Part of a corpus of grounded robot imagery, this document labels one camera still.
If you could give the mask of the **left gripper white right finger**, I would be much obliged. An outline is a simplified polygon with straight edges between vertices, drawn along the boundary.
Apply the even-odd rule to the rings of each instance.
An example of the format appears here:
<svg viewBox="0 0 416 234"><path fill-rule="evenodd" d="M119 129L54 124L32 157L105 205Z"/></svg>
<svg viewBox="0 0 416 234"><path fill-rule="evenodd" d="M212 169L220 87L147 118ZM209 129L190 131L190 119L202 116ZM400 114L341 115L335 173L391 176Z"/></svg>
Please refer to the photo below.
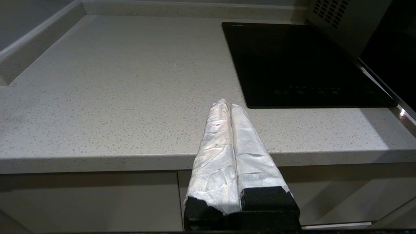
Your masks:
<svg viewBox="0 0 416 234"><path fill-rule="evenodd" d="M231 106L240 211L299 212L290 189L247 112Z"/></svg>

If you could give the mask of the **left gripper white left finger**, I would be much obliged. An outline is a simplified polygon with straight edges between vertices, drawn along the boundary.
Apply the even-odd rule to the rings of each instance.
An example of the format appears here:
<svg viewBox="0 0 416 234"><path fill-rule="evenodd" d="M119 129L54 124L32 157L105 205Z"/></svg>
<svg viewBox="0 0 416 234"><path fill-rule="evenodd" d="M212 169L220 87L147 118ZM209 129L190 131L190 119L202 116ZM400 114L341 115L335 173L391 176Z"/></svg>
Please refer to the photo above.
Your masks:
<svg viewBox="0 0 416 234"><path fill-rule="evenodd" d="M240 211L230 109L225 99L209 109L184 200L185 230L219 230Z"/></svg>

